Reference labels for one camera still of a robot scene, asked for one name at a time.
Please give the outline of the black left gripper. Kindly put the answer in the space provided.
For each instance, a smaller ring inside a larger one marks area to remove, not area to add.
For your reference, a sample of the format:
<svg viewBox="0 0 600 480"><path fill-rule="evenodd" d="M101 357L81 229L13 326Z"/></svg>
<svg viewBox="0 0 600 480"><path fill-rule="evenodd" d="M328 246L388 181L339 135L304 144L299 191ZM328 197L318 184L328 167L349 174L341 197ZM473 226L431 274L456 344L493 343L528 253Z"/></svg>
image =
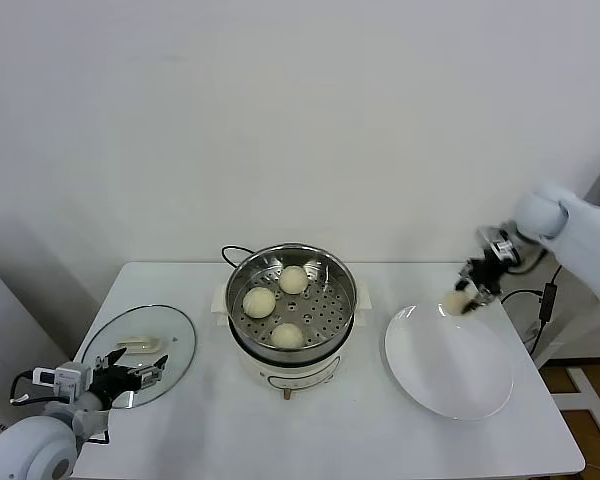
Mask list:
<svg viewBox="0 0 600 480"><path fill-rule="evenodd" d="M124 355L125 349L120 348L95 359L93 381L89 391L99 398L118 398L125 392L136 392L149 388L162 379L169 356L163 355L153 364L138 367L135 370L128 367L115 366Z"/></svg>

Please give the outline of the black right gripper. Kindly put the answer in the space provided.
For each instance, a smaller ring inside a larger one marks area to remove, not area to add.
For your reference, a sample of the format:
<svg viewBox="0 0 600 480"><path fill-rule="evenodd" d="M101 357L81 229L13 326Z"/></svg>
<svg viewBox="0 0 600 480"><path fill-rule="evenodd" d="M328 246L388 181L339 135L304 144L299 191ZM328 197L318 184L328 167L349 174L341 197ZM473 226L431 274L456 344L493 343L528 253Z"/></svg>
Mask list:
<svg viewBox="0 0 600 480"><path fill-rule="evenodd" d="M474 283L479 291L467 303L467 313L489 305L493 301L492 295L501 294L500 279L503 276L503 264L491 254L483 258L470 258L469 264L465 264L459 272L459 278L454 284L455 290L465 290L468 285Z"/></svg>

